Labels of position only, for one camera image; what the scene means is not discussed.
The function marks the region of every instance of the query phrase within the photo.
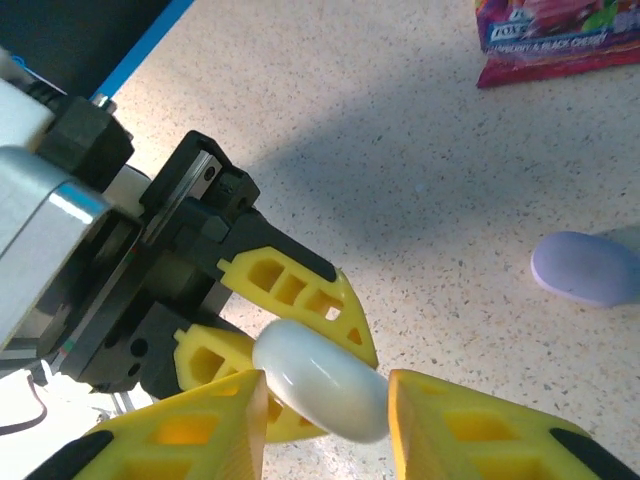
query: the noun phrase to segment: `candy wrapper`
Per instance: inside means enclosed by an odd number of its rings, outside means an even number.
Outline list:
[[[640,63],[640,0],[477,0],[479,88]]]

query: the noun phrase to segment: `purple oval object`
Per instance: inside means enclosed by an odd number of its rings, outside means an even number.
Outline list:
[[[546,237],[531,256],[531,271],[545,290],[595,307],[630,303],[640,295],[640,256],[584,233]]]

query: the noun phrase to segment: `black screw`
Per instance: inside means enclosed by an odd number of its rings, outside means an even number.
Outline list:
[[[210,181],[214,177],[215,174],[216,174],[216,169],[215,168],[213,168],[213,167],[207,168],[205,170],[205,172],[204,172],[204,181],[205,182]]]

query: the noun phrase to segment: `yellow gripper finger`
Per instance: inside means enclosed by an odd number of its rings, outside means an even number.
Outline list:
[[[191,390],[236,372],[253,369],[255,340],[248,335],[218,328],[192,325],[174,335],[178,341],[173,358],[178,385]],[[324,435],[325,432],[283,405],[269,392],[266,440],[291,442]]]
[[[389,428],[399,480],[601,478],[554,438],[590,441],[576,425],[409,370],[391,372]]]
[[[258,480],[264,372],[249,370],[95,427],[113,440],[74,480]]]
[[[221,283],[281,318],[290,318],[335,342],[372,368],[378,357],[353,287],[337,270],[333,282],[272,247],[220,260]]]

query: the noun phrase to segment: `speckled countertop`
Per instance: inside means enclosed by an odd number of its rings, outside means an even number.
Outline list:
[[[542,236],[640,224],[640,66],[480,92],[471,2],[197,0],[116,98],[135,163],[214,137],[341,266],[381,370],[563,416],[640,469],[640,306],[539,289]],[[230,320],[270,317],[240,301]],[[388,441],[268,447],[264,478],[393,479]]]

